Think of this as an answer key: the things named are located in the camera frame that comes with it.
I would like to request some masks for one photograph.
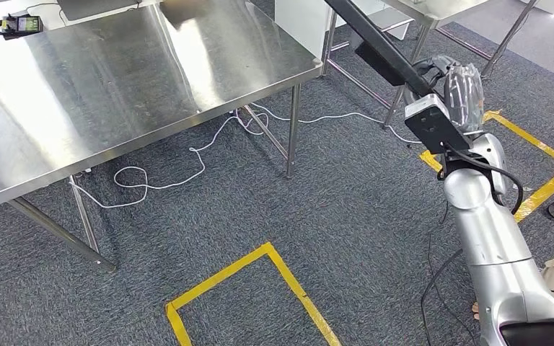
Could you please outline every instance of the table leg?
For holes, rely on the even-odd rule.
[[[73,234],[69,233],[61,225],[57,224],[49,216],[42,213],[29,201],[22,197],[15,198],[9,201],[9,204],[18,210],[20,213],[25,214],[28,218],[31,218],[35,222],[39,223],[44,229],[47,229],[50,233],[54,234],[58,238],[64,240],[64,242],[82,254],[87,259],[95,262],[101,267],[105,268],[108,272],[115,271],[115,265],[94,250],[90,249],[83,241],[76,238]]]
[[[523,21],[526,19],[529,12],[532,11],[534,6],[536,6],[538,1],[539,0],[530,0],[527,3],[523,12],[519,15],[519,18],[517,18],[517,21],[515,21],[515,24],[509,30],[509,33],[506,34],[506,37],[504,38],[504,40],[502,40],[502,43],[500,43],[500,45],[498,46],[498,50],[493,54],[493,56],[491,57],[487,65],[485,65],[485,68],[483,69],[483,71],[481,71],[481,78],[487,77],[488,73],[491,71],[493,66],[498,62],[498,59],[500,59],[500,57],[506,50],[506,46],[509,45],[513,36],[517,34],[517,31],[519,31],[519,28],[521,27]]]
[[[290,112],[290,139],[288,142],[288,162],[286,167],[286,177],[292,178],[294,175],[294,156],[296,154],[296,136],[298,135],[298,112],[300,106],[301,84],[292,88],[292,108]]]
[[[328,59],[330,59],[330,52],[333,49],[334,43],[334,33],[336,31],[336,12],[333,9],[330,9],[330,29],[328,29],[328,37],[326,39],[326,46],[324,47],[324,53],[322,54],[322,76],[325,76],[328,73]]]
[[[77,178],[73,175],[69,176],[69,182],[75,185],[79,185],[77,184]],[[99,246],[97,244],[96,238],[94,237],[92,224],[90,224],[88,213],[86,213],[86,208],[84,207],[82,196],[79,194],[79,191],[74,186],[71,186],[71,189],[73,190],[73,196],[75,197],[75,204],[77,204],[79,217],[82,219],[82,223],[84,224],[84,230],[86,231],[86,237],[88,238],[88,245],[90,245],[90,249],[93,249],[96,251],[96,253],[99,253]]]
[[[423,48],[423,45],[426,44],[426,40],[428,39],[429,32],[430,32],[430,27],[427,27],[425,25],[421,26],[421,29],[419,32],[419,39],[417,41],[417,46],[415,47],[415,50],[413,51],[413,54],[410,59],[411,63],[415,63],[419,58],[419,55],[421,54],[421,49]],[[396,112],[396,107],[398,107],[398,105],[400,104],[400,99],[403,98],[403,93],[405,92],[405,88],[406,86],[404,85],[398,88],[398,91],[396,92],[396,97],[394,98],[394,102],[392,102],[392,106],[390,107],[390,110],[387,112],[387,117],[385,118],[385,121],[382,126],[383,128],[386,128],[392,121],[392,117]]]

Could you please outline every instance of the floor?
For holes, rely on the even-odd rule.
[[[524,7],[519,0],[495,0],[457,23],[500,43]],[[554,18],[539,9],[530,12],[509,49],[554,73]]]
[[[271,11],[269,1],[254,1]],[[453,24],[449,30],[491,51],[490,40]],[[337,31],[336,40],[349,36]],[[407,37],[398,47],[409,54]],[[483,61],[441,35],[430,34],[424,55],[445,53]],[[348,50],[334,59],[371,87],[393,95]],[[486,109],[503,115],[554,148],[554,73],[507,52],[485,84]],[[289,92],[260,101],[287,115]],[[386,112],[334,71],[304,85],[304,119]],[[219,117],[95,167],[81,184],[106,203],[138,197],[111,179],[137,165],[164,184],[198,169],[187,148],[209,141]],[[270,127],[284,139],[287,123]],[[397,122],[397,131],[412,134]],[[509,169],[532,191],[554,176],[554,160],[491,122],[505,146]],[[359,117],[300,128],[296,176],[267,138],[227,125],[203,160],[207,170],[186,185],[153,192],[146,202],[103,210],[87,201],[114,274],[93,267],[8,205],[0,205],[0,345],[178,345],[165,304],[270,242],[342,345],[423,345],[419,298],[434,267],[459,247],[444,210],[436,173],[408,146]],[[134,182],[138,177],[124,179]],[[59,182],[28,196],[48,215],[82,236],[69,186]],[[520,226],[542,263],[554,255],[554,221],[542,205]],[[433,242],[428,252],[428,234]],[[465,325],[478,334],[470,278],[458,259],[438,287]],[[433,345],[472,345],[464,327],[435,295],[427,300]],[[266,257],[254,261],[178,310],[193,345],[326,345],[283,274]]]

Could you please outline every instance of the black device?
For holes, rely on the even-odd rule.
[[[43,22],[39,16],[24,16],[9,15],[0,20],[0,35],[5,40],[12,38],[24,37],[32,34],[37,34],[43,31]]]

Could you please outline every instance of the stainless steel table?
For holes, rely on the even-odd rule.
[[[410,57],[411,62],[415,63],[417,61],[421,53],[421,49],[426,44],[428,33],[430,32],[430,30],[434,29],[437,32],[444,35],[445,37],[449,38],[450,40],[453,40],[454,42],[463,46],[464,48],[467,48],[468,50],[471,50],[472,52],[478,54],[479,56],[485,58],[486,60],[489,60],[489,62],[487,63],[487,65],[485,65],[485,68],[481,72],[481,76],[486,77],[488,75],[488,72],[493,68],[493,66],[496,64],[496,62],[498,61],[502,53],[505,51],[506,46],[509,44],[513,36],[515,36],[517,30],[519,30],[519,28],[521,27],[523,21],[525,20],[529,12],[532,10],[532,8],[534,8],[534,6],[539,0],[530,0],[530,2],[528,3],[528,5],[526,5],[523,12],[519,15],[519,18],[517,19],[517,21],[515,21],[515,24],[513,25],[511,30],[507,33],[506,37],[498,47],[498,50],[496,50],[496,52],[493,54],[493,56],[490,56],[487,53],[484,53],[483,51],[465,42],[464,40],[461,40],[458,37],[455,37],[451,33],[447,32],[446,30],[440,28],[441,26],[448,24],[450,22],[453,22],[454,20],[460,18],[463,15],[468,15],[472,10],[479,9],[482,5],[490,2],[491,0],[424,0],[424,1],[420,1],[419,3],[414,3],[412,0],[382,0],[382,1],[390,5],[394,9],[398,10],[399,12],[402,12],[403,14],[406,14],[410,18],[414,19],[420,25],[420,30],[418,34],[418,43],[417,43],[417,46],[415,47],[415,50],[413,51],[413,54]],[[407,23],[408,22],[406,21],[402,21],[400,23],[397,23],[396,26],[404,25]],[[385,127],[389,125],[396,111],[396,108],[400,102],[400,99],[402,99],[403,97],[404,87],[400,87],[398,89],[396,98],[394,98],[394,101],[390,104],[389,102],[381,98],[376,92],[372,91],[361,81],[359,81],[358,79],[353,77],[350,73],[345,71],[337,63],[332,61],[330,59],[330,52],[333,52],[334,50],[340,49],[345,46],[343,44],[333,46],[335,24],[336,24],[336,13],[332,11],[331,18],[330,18],[330,29],[328,30],[328,39],[326,42],[324,54],[322,56],[322,61],[325,66],[322,74],[323,75],[326,74],[326,68],[329,65],[335,67],[339,72],[345,75],[345,77],[350,79],[355,85],[357,85],[368,95],[370,95],[376,101],[378,101],[383,106],[389,109],[389,112],[387,114],[387,117],[385,118],[385,122],[383,126]],[[382,31],[385,32],[393,29],[394,27],[395,26],[393,25],[393,26],[390,26],[389,28],[382,28]]]
[[[166,1],[0,44],[0,204],[111,271],[74,190],[90,247],[24,194],[292,88],[321,62],[243,0]]]

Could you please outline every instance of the yellow tape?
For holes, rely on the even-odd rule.
[[[251,253],[246,254],[245,256],[243,256],[243,258],[237,260],[235,263],[232,263],[228,267],[225,267],[224,269],[217,272],[215,275],[211,276],[209,279],[203,281],[202,283],[199,283],[193,289],[189,290],[188,292],[182,294],[179,298],[172,301],[171,304],[175,309],[179,309],[185,304],[190,303],[194,298],[200,296],[208,290],[211,290],[212,287],[231,277],[233,274],[241,270],[241,268],[243,268],[244,266],[250,264],[251,262],[254,262],[258,258],[265,255],[267,244],[264,244]]]
[[[500,111],[485,112],[485,114],[483,115],[483,122],[490,119],[494,119],[495,121],[499,122],[503,126],[507,127],[509,130],[513,131],[519,137],[522,137],[526,141],[530,142],[532,145],[536,146],[538,149],[544,151],[547,155],[554,158],[553,148],[539,141],[538,139],[530,135],[528,132],[526,132],[519,126],[507,120],[505,117],[502,116]],[[437,172],[442,168],[441,164],[434,158],[432,154],[430,154],[430,151],[427,151],[427,150],[424,151],[419,155],[419,157]],[[534,192],[531,196],[529,196],[522,203],[522,206],[519,207],[519,210],[515,214],[515,220],[517,222],[520,222],[521,220],[523,220],[526,216],[528,216],[534,210],[536,210],[536,208],[542,205],[553,194],[554,194],[554,177],[551,180],[549,180],[546,184],[544,184],[540,189]]]
[[[437,173],[443,168],[443,166],[438,162],[434,155],[430,154],[429,150],[424,151],[419,155],[419,158],[424,160],[432,169],[434,169]]]
[[[181,346],[192,346],[192,342],[190,341],[190,336],[188,335],[188,332],[186,332],[183,321],[180,315],[177,313],[177,310],[185,304],[190,303],[194,298],[200,296],[208,290],[211,290],[215,285],[231,277],[243,267],[254,262],[265,254],[269,256],[271,261],[273,261],[273,264],[277,267],[279,273],[286,281],[292,292],[294,292],[296,297],[300,300],[305,310],[307,310],[307,313],[309,314],[317,328],[320,330],[320,332],[328,342],[329,346],[340,346],[338,338],[336,337],[324,317],[322,317],[322,314],[320,314],[320,312],[317,310],[317,308],[311,301],[311,298],[309,298],[304,292],[298,280],[296,280],[290,269],[288,269],[288,267],[286,266],[286,263],[283,261],[279,253],[277,253],[270,242],[265,243],[251,253],[246,254],[243,258],[237,260],[228,267],[225,267],[223,270],[220,270],[215,275],[211,276],[207,280],[204,280],[202,283],[199,283],[197,286],[182,294],[175,300],[167,303],[167,318],[169,319],[171,327],[173,328],[173,332],[175,333],[177,341],[180,343]]]
[[[175,337],[180,343],[180,346],[192,346],[190,336],[188,332],[185,331],[183,321],[172,303],[167,304],[167,318],[169,322],[171,322],[171,327],[173,327],[173,332],[175,332]]]
[[[315,307],[309,296],[307,296],[307,294],[304,292],[304,290],[298,283],[298,280],[296,280],[281,256],[279,256],[271,243],[267,244],[270,247],[270,249],[268,250],[268,256],[281,273],[283,279],[288,283],[288,286],[290,286],[292,292],[294,292],[296,297],[300,300],[304,308],[307,310],[307,313],[309,314],[309,316],[311,316],[311,319],[320,330],[320,332],[328,342],[329,346],[340,346],[340,341],[338,341],[338,338],[336,337],[322,314],[320,314],[320,312],[317,310],[317,307]]]

